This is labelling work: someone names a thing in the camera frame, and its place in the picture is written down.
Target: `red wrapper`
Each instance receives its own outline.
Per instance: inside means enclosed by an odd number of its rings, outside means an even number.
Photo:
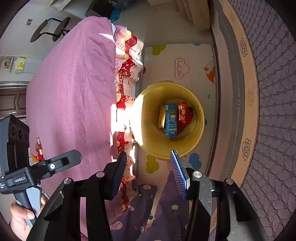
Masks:
[[[187,111],[187,101],[178,102],[179,109],[179,121],[183,124],[186,123],[186,111]]]

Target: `brown cabinet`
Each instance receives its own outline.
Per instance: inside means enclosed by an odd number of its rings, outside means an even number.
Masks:
[[[0,117],[26,114],[26,88],[0,89]]]

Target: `metal screw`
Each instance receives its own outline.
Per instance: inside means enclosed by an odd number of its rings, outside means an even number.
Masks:
[[[98,173],[96,174],[96,176],[97,176],[97,177],[103,177],[103,176],[105,176],[105,173],[104,173],[104,172],[98,172]]]
[[[195,171],[195,172],[193,172],[193,176],[195,176],[196,178],[200,178],[200,177],[202,177],[202,173],[199,171]]]
[[[64,179],[64,184],[70,184],[71,182],[71,179],[68,177]]]
[[[232,185],[234,183],[234,181],[231,178],[227,178],[225,181],[229,185]]]

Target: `patterned rug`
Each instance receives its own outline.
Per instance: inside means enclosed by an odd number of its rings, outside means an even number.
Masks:
[[[248,36],[259,81],[258,137],[242,191],[274,240],[296,208],[296,42],[264,0],[230,3]]]

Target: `camera lens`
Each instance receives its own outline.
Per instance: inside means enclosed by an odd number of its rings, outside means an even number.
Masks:
[[[18,136],[19,136],[19,140],[22,141],[22,139],[23,139],[22,129],[19,129]]]
[[[15,137],[16,133],[17,133],[17,130],[16,130],[15,126],[12,126],[12,128],[11,128],[11,135],[13,137]]]

